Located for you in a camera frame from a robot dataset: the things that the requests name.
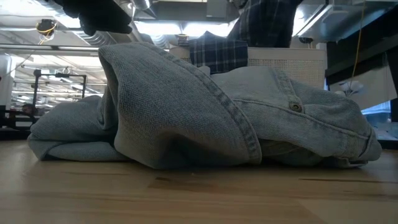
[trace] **wood grain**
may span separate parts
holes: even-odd
[[[357,169],[39,162],[0,142],[0,223],[398,223],[398,153]]]

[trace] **folded denim jacket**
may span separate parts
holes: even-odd
[[[39,159],[134,160],[156,169],[358,166],[381,147],[357,104],[268,67],[209,76],[145,43],[99,49],[103,97],[62,103],[31,127]]]

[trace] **metal frame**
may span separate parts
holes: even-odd
[[[42,71],[37,69],[34,70],[33,75],[35,76],[35,86],[34,86],[34,94],[33,94],[33,107],[36,106],[36,101],[37,101],[37,89],[39,88],[39,78],[42,75],[46,76],[55,76],[57,78],[69,78],[69,77],[83,77],[83,89],[81,91],[81,98],[83,99],[85,97],[85,92],[86,92],[86,85],[87,85],[87,75],[72,75],[72,74],[64,74],[64,73],[56,73],[56,74],[42,74]]]
[[[14,83],[21,83],[21,84],[34,84],[35,82],[32,81],[14,81]],[[39,84],[46,84],[46,85],[81,85],[79,82],[73,83],[64,83],[64,82],[39,82]],[[106,86],[106,83],[86,83],[86,86]]]
[[[136,11],[134,21],[189,21],[189,22],[231,22],[239,17],[238,9],[233,3],[226,3],[225,17],[207,17],[207,2],[173,2],[159,1],[151,6],[156,18],[148,16],[148,11]]]
[[[383,55],[387,55],[392,79],[398,93],[398,6],[368,24],[362,30],[361,46],[355,76],[383,66]],[[336,43],[327,44],[327,85],[343,81],[352,76],[359,31]],[[390,101],[391,120],[398,122],[398,99]],[[378,140],[383,149],[398,149],[398,141]]]
[[[6,118],[4,116],[6,113],[24,115],[28,116],[29,118]],[[34,124],[36,123],[36,118],[32,114],[27,114],[22,111],[0,110],[0,129],[2,126],[7,126],[18,131],[29,131],[30,127],[17,127],[17,121],[31,121],[32,124]]]
[[[98,57],[98,47],[28,45],[28,44],[0,44],[0,49],[9,54],[37,54]]]

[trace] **fluorescent light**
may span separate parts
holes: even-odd
[[[164,35],[181,34],[180,26],[175,23],[135,22],[141,34]]]
[[[54,80],[54,81],[61,81],[61,78],[57,78],[55,76],[50,75],[49,80]]]
[[[200,37],[206,31],[220,37],[226,37],[231,32],[233,25],[229,26],[227,23],[209,24],[209,23],[188,23],[183,30],[183,34],[191,37]]]
[[[86,90],[91,91],[91,92],[93,92],[93,93],[100,93],[100,92],[98,92],[98,91],[96,91],[96,90],[93,90],[92,88],[88,88],[88,87],[86,87]]]
[[[15,61],[16,63],[22,63],[25,62],[25,59],[22,57],[18,57],[18,56],[11,56],[12,60]]]
[[[304,18],[304,12],[301,11],[300,9],[296,10],[296,15],[294,16],[297,19],[303,19]]]
[[[25,94],[34,94],[33,91],[12,91],[12,93],[25,93]],[[68,96],[68,95],[82,95],[82,93],[68,93],[68,92],[63,92],[63,93],[53,93],[53,92],[42,92],[38,91],[37,94],[40,95],[58,95],[58,96]],[[86,96],[103,96],[103,93],[86,93]]]
[[[0,44],[2,49],[23,49],[23,50],[52,50],[46,45],[21,45],[21,44]]]
[[[50,91],[55,91],[55,90],[57,90],[57,89],[55,89],[54,87],[51,87],[51,86],[45,86],[46,88],[48,88],[48,89],[51,89]]]
[[[61,98],[56,98],[56,100],[60,100],[60,101],[72,101],[71,98],[63,98],[63,97],[61,97]]]
[[[29,100],[30,98],[27,96],[18,96],[18,98],[23,99],[23,100]]]
[[[329,9],[331,9],[333,6],[332,5],[328,5],[326,8],[324,8],[324,10],[322,10],[322,12],[320,12],[315,18],[313,18],[311,20],[311,22],[309,22],[300,32],[297,33],[297,35],[303,35],[307,30],[309,30],[309,28],[311,28],[311,26],[313,26],[318,20],[320,20],[320,18],[325,15],[325,13],[327,13],[329,11]]]
[[[71,85],[72,87],[75,87],[79,90],[83,90],[83,86],[82,85]]]
[[[57,16],[55,18],[68,28],[80,28],[80,20],[78,18],[71,18],[67,15]]]
[[[59,46],[60,50],[81,50],[81,51],[89,51],[89,52],[97,52],[98,47],[68,47],[68,46]]]
[[[91,67],[102,68],[102,64],[98,57],[82,57],[82,56],[63,56],[68,62],[75,63],[77,65],[90,65]]]
[[[48,17],[49,11],[30,1],[1,0],[2,14]]]
[[[67,79],[67,78],[61,78],[61,80],[65,81],[65,82],[68,82],[68,83],[73,83],[72,80],[69,80],[69,79]]]

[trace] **denim fabric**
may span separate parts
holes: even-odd
[[[306,86],[269,67],[238,68],[211,77],[249,118],[259,139],[288,142],[320,157],[341,159],[345,162],[335,164],[343,167],[380,156],[373,128],[359,106],[346,97]],[[262,151],[263,156],[273,156],[264,146]],[[301,154],[290,154],[284,163],[300,159],[304,164]],[[308,164],[313,165],[309,157]]]
[[[99,57],[104,96],[60,104],[40,118],[28,138],[39,159],[135,160],[167,169],[259,164],[263,157],[351,167],[380,156],[356,103],[273,68],[210,78],[143,43],[102,47]]]

